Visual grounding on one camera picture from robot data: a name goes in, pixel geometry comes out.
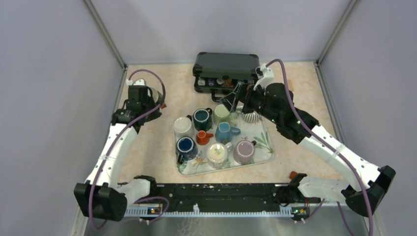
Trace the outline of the light blue dotted mug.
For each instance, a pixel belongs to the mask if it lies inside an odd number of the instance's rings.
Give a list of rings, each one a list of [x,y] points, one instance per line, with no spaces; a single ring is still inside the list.
[[[232,141],[234,136],[241,133],[241,130],[237,127],[232,127],[228,122],[221,122],[217,126],[215,132],[215,140],[219,143],[226,144]]]

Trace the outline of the lilac purple mug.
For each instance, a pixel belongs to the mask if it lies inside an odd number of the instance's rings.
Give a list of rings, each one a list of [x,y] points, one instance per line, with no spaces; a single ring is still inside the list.
[[[248,164],[255,154],[256,141],[242,140],[235,145],[233,157],[234,160],[241,164]]]

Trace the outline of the black glossy mug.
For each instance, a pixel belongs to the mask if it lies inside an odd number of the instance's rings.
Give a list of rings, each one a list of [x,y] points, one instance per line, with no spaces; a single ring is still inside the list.
[[[151,97],[151,102],[153,106],[159,105],[162,108],[162,93],[159,92],[156,88],[148,87],[148,96]]]

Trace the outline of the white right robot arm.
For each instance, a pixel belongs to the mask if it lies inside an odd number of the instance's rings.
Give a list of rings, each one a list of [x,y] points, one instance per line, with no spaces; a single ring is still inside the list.
[[[285,138],[316,154],[343,177],[342,180],[298,174],[288,189],[289,198],[301,203],[306,198],[345,202],[355,213],[373,214],[386,195],[396,171],[366,161],[339,142],[306,111],[294,106],[293,92],[282,83],[266,88],[239,82],[235,89],[220,99],[233,112],[239,102],[242,112],[256,112],[273,122]]]

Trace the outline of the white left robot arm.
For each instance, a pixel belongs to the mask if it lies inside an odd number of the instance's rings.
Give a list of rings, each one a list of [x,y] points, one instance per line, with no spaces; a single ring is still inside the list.
[[[74,196],[89,219],[120,221],[128,206],[142,199],[152,203],[158,191],[154,179],[140,177],[118,186],[127,152],[146,122],[161,116],[165,93],[148,86],[129,86],[128,98],[111,118],[108,138],[98,161],[85,182],[77,183]]]

